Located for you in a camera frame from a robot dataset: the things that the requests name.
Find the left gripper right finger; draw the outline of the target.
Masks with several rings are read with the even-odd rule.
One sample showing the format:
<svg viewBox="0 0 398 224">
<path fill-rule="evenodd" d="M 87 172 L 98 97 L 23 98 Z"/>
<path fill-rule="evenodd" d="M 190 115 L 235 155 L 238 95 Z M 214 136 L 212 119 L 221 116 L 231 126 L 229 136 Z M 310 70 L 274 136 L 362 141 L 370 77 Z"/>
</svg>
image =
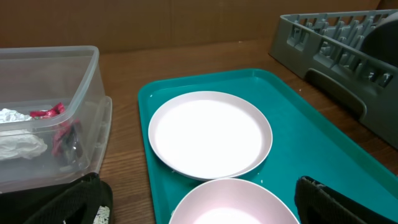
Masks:
<svg viewBox="0 0 398 224">
<path fill-rule="evenodd" d="M 309 176 L 296 182 L 294 201 L 302 224 L 397 224 Z"/>
</svg>

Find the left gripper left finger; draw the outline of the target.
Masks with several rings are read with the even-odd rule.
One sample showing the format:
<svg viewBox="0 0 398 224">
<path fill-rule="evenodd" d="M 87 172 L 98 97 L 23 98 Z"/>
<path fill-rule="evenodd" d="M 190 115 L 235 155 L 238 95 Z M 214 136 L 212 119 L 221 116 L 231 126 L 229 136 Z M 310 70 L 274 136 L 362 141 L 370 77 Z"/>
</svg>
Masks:
<svg viewBox="0 0 398 224">
<path fill-rule="evenodd" d="M 113 191 L 99 177 L 88 177 L 40 205 L 24 223 L 93 224 L 100 207 L 113 208 Z"/>
</svg>

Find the red snack wrapper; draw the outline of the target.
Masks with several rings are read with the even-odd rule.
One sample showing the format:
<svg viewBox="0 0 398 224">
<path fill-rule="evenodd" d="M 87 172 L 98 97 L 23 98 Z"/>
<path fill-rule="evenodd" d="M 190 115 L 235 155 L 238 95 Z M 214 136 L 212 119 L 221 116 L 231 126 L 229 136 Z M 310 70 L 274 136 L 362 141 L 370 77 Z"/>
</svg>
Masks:
<svg viewBox="0 0 398 224">
<path fill-rule="evenodd" d="M 63 103 L 58 103 L 50 110 L 31 111 L 34 119 L 50 119 L 66 111 Z M 79 134 L 82 132 L 79 120 L 65 121 L 57 125 L 52 138 L 52 155 L 63 165 L 75 163 L 83 154 Z"/>
</svg>

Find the pink small bowl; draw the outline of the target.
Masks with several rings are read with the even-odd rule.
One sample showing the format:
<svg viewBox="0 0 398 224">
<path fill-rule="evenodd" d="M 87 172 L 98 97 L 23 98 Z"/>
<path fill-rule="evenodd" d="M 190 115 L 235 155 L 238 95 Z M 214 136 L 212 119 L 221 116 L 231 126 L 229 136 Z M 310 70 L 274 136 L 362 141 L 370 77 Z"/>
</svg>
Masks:
<svg viewBox="0 0 398 224">
<path fill-rule="evenodd" d="M 191 190 L 175 208 L 170 224 L 298 224 L 296 216 L 272 192 L 242 179 L 218 179 Z"/>
</svg>

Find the pile of rice grains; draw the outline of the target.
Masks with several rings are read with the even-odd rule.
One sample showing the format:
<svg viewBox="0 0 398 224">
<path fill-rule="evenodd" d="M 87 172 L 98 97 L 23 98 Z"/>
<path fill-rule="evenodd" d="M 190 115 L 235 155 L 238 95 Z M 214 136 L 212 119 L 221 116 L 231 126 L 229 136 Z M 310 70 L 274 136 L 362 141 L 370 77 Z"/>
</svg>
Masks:
<svg viewBox="0 0 398 224">
<path fill-rule="evenodd" d="M 100 206 L 95 219 L 93 220 L 93 224 L 109 224 L 110 221 L 110 209 L 107 206 Z"/>
</svg>

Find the grey bowl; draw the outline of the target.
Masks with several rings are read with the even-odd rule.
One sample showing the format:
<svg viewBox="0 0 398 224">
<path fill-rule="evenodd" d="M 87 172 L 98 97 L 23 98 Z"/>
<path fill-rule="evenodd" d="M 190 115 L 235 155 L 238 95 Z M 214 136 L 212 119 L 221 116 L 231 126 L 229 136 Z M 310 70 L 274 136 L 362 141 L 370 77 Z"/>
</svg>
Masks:
<svg viewBox="0 0 398 224">
<path fill-rule="evenodd" d="M 386 17 L 371 31 L 361 45 L 361 51 L 397 67 L 397 12 Z"/>
</svg>

